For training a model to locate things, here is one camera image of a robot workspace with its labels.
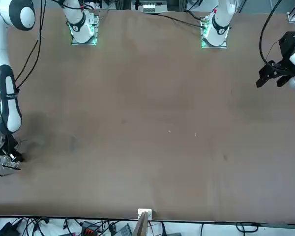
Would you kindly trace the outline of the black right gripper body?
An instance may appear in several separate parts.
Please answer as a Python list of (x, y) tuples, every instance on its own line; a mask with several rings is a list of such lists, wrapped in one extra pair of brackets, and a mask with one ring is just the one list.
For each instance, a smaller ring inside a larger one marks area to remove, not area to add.
[(0, 133), (0, 141), (0, 154), (12, 154), (16, 146), (16, 140), (13, 135)]

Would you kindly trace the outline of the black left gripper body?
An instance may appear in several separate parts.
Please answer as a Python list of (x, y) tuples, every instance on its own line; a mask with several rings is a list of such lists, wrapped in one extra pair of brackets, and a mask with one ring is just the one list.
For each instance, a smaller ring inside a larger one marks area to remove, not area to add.
[(286, 32), (279, 40), (282, 61), (287, 61), (295, 49), (295, 31)]

